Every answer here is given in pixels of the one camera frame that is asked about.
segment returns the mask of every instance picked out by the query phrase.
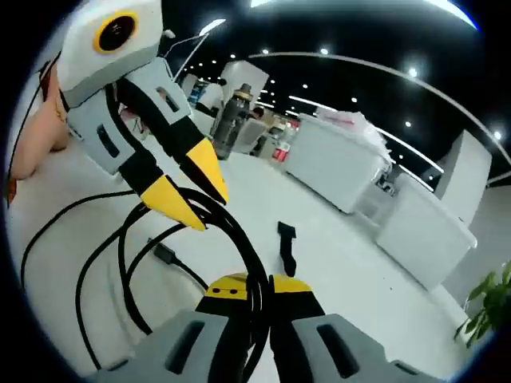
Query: person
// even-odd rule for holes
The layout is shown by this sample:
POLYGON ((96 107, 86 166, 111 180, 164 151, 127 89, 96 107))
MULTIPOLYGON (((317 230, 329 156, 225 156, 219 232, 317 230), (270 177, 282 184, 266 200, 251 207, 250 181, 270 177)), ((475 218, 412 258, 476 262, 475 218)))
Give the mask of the person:
MULTIPOLYGON (((57 81, 57 66, 54 65, 47 76, 41 73, 34 74, 29 79, 29 85, 37 87, 31 83, 39 81, 42 81, 41 104, 30 110, 29 118, 23 126, 15 126, 17 122, 21 124, 21 121, 16 121, 13 126, 15 132, 19 132, 20 129, 21 131, 16 148, 13 148, 12 168, 8 175, 9 202, 12 202, 16 195, 17 181, 32 176, 50 152, 63 150, 69 143, 65 111, 57 81)), ((30 86, 27 88, 27 94, 33 92, 30 88, 30 86)))
POLYGON ((224 108, 226 100, 223 87, 226 84, 227 82, 220 78, 216 83, 207 85, 197 101, 196 109, 208 116, 216 117, 216 114, 224 108))
POLYGON ((256 120, 261 120, 264 116, 264 109, 256 106, 251 112, 250 117, 255 118, 256 120))
MULTIPOLYGON (((264 116, 264 109, 260 108, 259 106, 256 106, 253 110, 250 111, 250 118, 253 118, 255 120, 262 120, 264 116)), ((251 150, 250 155, 251 156, 258 156, 261 152, 261 149, 263 148, 264 144, 266 143, 267 137, 266 135, 262 135, 257 139, 257 144, 255 144, 255 147, 251 150)))

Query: potted plant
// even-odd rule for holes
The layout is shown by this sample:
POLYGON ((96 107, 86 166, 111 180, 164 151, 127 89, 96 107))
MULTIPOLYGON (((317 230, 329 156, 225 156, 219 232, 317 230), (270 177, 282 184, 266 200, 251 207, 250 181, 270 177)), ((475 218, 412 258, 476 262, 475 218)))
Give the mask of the potted plant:
POLYGON ((507 313, 506 301, 511 294, 511 261, 503 265, 501 280, 496 282, 496 273, 492 271, 486 278, 469 294, 467 302, 483 297, 482 309, 470 319, 464 321, 454 334, 454 339, 465 328, 465 334, 470 334, 466 343, 469 348, 477 339, 480 339, 486 331, 495 330, 502 326, 507 313))

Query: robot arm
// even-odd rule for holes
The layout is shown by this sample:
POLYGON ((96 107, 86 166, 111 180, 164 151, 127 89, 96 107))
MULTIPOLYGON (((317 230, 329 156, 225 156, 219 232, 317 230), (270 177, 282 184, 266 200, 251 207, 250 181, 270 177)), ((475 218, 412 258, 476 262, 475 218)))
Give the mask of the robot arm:
POLYGON ((119 116, 138 114, 180 169, 221 203, 228 193, 212 144, 190 119, 179 86, 156 57, 163 33, 160 0, 85 4, 74 15, 57 62, 67 123, 108 173, 119 172, 151 209, 205 229, 179 188, 119 116))
MULTIPOLYGON (((90 377, 94 383, 240 383, 251 347, 246 275, 214 282, 195 311, 182 311, 135 347, 134 356, 90 377)), ((388 362, 377 341, 337 314, 325 314, 312 289, 270 277, 265 314, 281 383, 376 381, 439 383, 402 361, 388 362)))

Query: white table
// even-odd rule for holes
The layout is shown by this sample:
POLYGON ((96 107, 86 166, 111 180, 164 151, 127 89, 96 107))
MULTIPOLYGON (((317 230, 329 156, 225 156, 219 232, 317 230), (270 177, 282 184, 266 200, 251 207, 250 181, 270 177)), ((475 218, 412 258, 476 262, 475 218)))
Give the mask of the white table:
MULTIPOLYGON (((159 165, 182 186, 193 184, 152 137, 145 141, 159 165)), ((313 286, 327 313, 338 313, 386 347, 389 360, 401 359, 438 377, 448 377, 465 360, 465 347, 452 341, 455 323, 434 298, 397 267, 347 217, 266 162, 233 153, 221 164, 228 184, 228 210, 259 254, 267 273, 282 273, 277 221, 296 227, 293 253, 297 278, 313 286)), ((104 173, 73 142, 50 155, 41 169, 18 186, 9 230, 19 270, 22 249, 57 211, 76 199, 126 190, 124 181, 104 173)), ((135 196, 88 203, 63 217, 33 249, 27 265, 30 301, 43 329, 79 374, 93 372, 74 311, 77 276, 85 259, 121 225, 137 204, 135 196)), ((150 213, 129 231, 127 257, 174 222, 150 213)), ((244 270, 229 239, 215 228, 186 229, 164 243, 208 283, 244 270)), ((201 292, 178 270, 148 256, 133 278, 133 292, 146 321, 157 327, 182 309, 193 310, 201 292)), ((83 289, 85 327, 102 365, 129 353, 143 335, 122 304, 117 246, 90 270, 83 289)), ((269 346, 253 381, 277 382, 269 346)))

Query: red object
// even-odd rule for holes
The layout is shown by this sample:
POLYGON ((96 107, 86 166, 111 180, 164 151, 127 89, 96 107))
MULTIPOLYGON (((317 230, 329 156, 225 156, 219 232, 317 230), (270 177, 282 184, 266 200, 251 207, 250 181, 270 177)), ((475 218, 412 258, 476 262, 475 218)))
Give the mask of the red object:
POLYGON ((281 148, 275 149, 273 152, 273 158, 276 159, 279 162, 284 162, 286 160, 287 154, 289 153, 289 150, 284 150, 281 148))

